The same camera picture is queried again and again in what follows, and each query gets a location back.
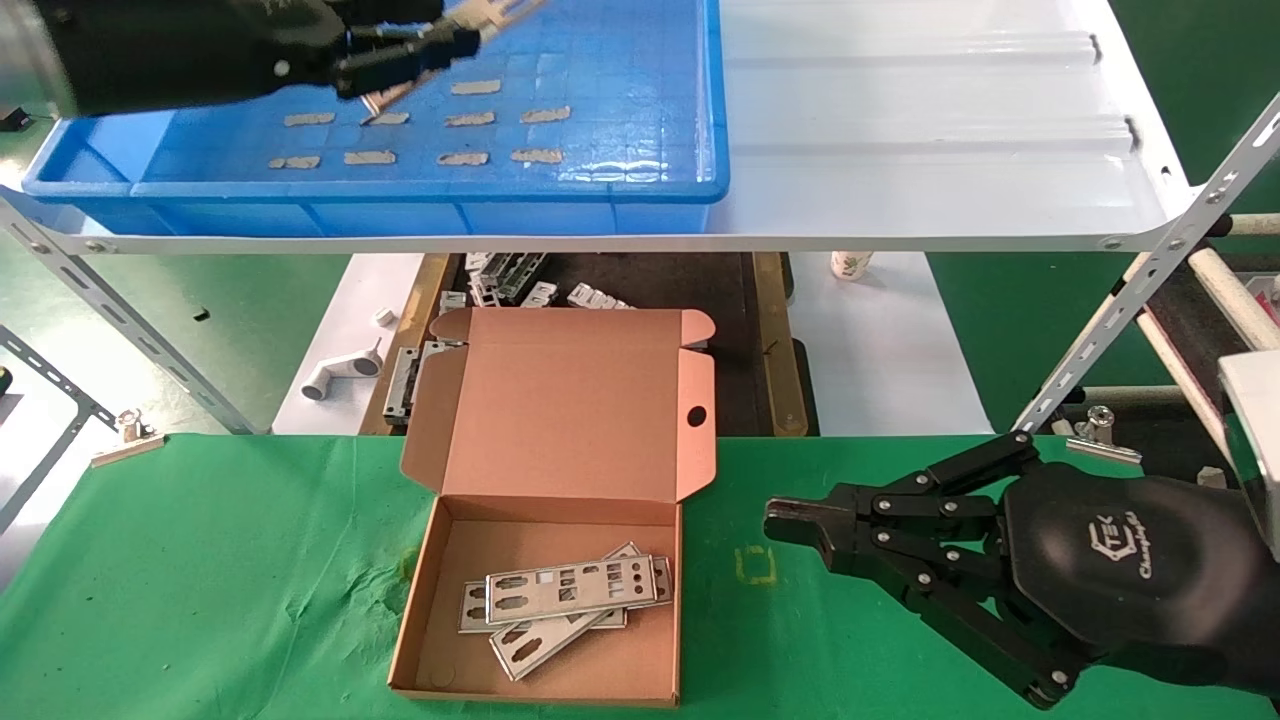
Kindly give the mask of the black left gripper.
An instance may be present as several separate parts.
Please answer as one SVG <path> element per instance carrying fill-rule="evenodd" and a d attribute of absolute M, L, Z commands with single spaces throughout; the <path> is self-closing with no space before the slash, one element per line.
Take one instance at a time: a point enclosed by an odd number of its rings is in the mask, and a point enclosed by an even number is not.
<path fill-rule="evenodd" d="M 444 1 L 52 1 L 50 44 L 76 117 L 238 102 L 292 85 L 338 97 L 419 85 L 479 32 Z M 349 51 L 340 59 L 348 29 Z"/>

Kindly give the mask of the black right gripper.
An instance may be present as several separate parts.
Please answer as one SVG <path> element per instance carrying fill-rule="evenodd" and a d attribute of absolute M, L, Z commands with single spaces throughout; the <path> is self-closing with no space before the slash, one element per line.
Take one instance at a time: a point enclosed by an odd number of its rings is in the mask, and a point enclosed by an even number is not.
<path fill-rule="evenodd" d="M 1001 507 L 1015 587 L 1093 661 L 1277 696 L 1277 562 L 1243 493 L 1047 462 L 1012 480 Z M 993 559 L 901 530 L 819 530 L 815 548 L 1033 707 L 1075 688 L 1080 657 L 984 606 L 1004 597 Z"/>

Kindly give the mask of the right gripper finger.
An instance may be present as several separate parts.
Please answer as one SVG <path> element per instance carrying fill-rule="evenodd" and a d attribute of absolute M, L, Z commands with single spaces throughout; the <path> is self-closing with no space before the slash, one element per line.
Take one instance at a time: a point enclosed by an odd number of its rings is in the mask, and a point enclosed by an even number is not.
<path fill-rule="evenodd" d="M 979 492 L 1039 466 L 1027 433 L 1010 433 L 910 471 L 887 486 L 837 483 L 820 500 L 773 497 L 764 533 L 773 541 L 850 546 L 856 530 L 896 530 L 938 541 L 979 539 L 997 514 Z"/>

